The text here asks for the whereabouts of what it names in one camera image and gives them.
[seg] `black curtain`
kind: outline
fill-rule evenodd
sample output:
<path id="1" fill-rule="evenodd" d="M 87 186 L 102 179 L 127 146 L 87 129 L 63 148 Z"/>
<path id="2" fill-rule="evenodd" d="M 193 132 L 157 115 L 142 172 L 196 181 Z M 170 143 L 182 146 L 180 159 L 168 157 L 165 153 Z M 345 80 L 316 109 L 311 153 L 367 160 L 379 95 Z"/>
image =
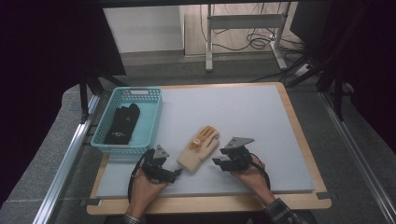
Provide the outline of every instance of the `black curtain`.
<path id="1" fill-rule="evenodd" d="M 396 2 L 332 1 L 322 36 L 322 42 L 329 36 L 331 42 L 315 56 L 323 60 L 331 54 L 358 4 L 368 9 L 333 66 L 354 89 L 351 103 L 396 153 Z"/>
<path id="2" fill-rule="evenodd" d="M 64 92 L 97 76 L 93 71 L 125 71 L 101 8 L 0 4 L 1 204 L 47 135 Z"/>

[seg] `wooden frame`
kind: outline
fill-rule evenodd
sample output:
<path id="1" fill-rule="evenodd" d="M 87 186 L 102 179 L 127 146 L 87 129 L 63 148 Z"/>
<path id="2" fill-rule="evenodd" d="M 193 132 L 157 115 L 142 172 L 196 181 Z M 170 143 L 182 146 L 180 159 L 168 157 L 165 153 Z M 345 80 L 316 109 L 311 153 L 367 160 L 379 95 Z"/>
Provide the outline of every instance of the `wooden frame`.
<path id="1" fill-rule="evenodd" d="M 320 199 L 318 194 L 327 194 L 315 159 L 306 142 L 303 130 L 294 113 L 289 96 L 283 84 L 279 82 L 267 83 L 236 83 L 236 84 L 209 84 L 209 85 L 185 85 L 164 86 L 163 89 L 175 88 L 202 88 L 202 87 L 240 87 L 240 86 L 276 86 L 283 105 L 288 114 L 290 124 L 296 135 L 303 157 L 307 164 L 309 173 L 314 182 L 315 189 L 309 193 L 276 194 L 291 209 L 325 209 L 332 206 L 330 198 Z M 108 155 L 104 155 L 99 167 L 98 174 L 93 185 L 91 198 L 96 199 L 101 177 L 106 169 Z M 88 205 L 87 212 L 90 215 L 121 215 L 128 207 L 127 199 L 103 199 L 98 205 Z M 233 196 L 194 196 L 194 197 L 159 197 L 146 210 L 147 214 L 177 214 L 177 213 L 210 213 L 210 212 L 251 212 L 263 209 L 262 203 L 252 194 Z"/>

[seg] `wall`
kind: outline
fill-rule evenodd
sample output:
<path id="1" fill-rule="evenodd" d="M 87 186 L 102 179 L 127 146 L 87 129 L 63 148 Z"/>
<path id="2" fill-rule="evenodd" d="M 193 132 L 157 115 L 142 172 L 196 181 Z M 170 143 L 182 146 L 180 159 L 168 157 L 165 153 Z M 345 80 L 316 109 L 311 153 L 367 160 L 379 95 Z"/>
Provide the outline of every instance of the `wall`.
<path id="1" fill-rule="evenodd" d="M 120 53 L 183 49 L 179 6 L 105 8 Z"/>

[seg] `metal rail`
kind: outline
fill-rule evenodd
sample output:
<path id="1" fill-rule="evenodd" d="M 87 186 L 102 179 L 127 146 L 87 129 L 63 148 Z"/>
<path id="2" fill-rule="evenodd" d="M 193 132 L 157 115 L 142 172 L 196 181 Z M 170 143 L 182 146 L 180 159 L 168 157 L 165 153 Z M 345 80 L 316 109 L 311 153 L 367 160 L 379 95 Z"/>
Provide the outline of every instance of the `metal rail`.
<path id="1" fill-rule="evenodd" d="M 353 136 L 349 132 L 346 124 L 341 121 L 337 115 L 334 113 L 332 109 L 332 100 L 328 93 L 320 92 L 320 98 L 325 105 L 327 112 L 329 113 L 335 127 L 340 132 L 343 137 L 344 142 L 346 143 L 346 147 L 352 156 L 354 162 L 356 163 L 364 181 L 367 184 L 367 187 L 372 192 L 376 202 L 378 203 L 379 208 L 381 209 L 385 219 L 389 224 L 396 223 L 396 210 L 392 203 L 392 200 L 386 193 L 384 187 L 376 178 L 373 170 L 370 168 L 370 165 L 367 163 L 367 160 L 364 158 L 359 146 L 355 142 Z"/>
<path id="2" fill-rule="evenodd" d="M 93 114 L 100 100 L 99 96 L 93 96 L 89 103 L 89 114 Z M 92 121 L 92 116 L 89 116 L 88 119 L 83 124 L 79 124 L 77 130 L 73 136 L 72 141 L 64 155 L 64 159 L 59 166 L 59 169 L 52 180 L 51 185 L 49 186 L 49 191 L 47 192 L 46 197 L 44 198 L 43 203 L 40 206 L 40 209 L 35 216 L 34 224 L 44 224 L 47 223 L 50 219 L 50 215 L 55 207 L 55 204 L 58 200 L 59 194 L 64 186 L 64 182 L 66 181 L 69 172 L 73 166 L 73 163 L 76 159 L 76 156 L 81 148 L 83 139 L 85 134 L 87 133 L 90 124 Z"/>

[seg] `blue basket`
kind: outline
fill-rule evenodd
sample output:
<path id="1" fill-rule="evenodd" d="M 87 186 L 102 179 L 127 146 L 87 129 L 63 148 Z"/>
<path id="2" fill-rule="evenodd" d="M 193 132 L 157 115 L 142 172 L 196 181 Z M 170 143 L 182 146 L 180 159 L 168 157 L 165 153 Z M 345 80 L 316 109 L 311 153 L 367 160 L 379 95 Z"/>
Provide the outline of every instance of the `blue basket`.
<path id="1" fill-rule="evenodd" d="M 137 104 L 140 109 L 139 119 L 134 127 L 131 141 L 128 145 L 107 145 L 104 140 L 113 122 L 117 108 Z M 163 98 L 160 88 L 118 87 L 111 94 L 105 112 L 91 140 L 93 147 L 98 147 L 105 153 L 123 153 L 141 155 L 152 148 L 158 129 Z"/>

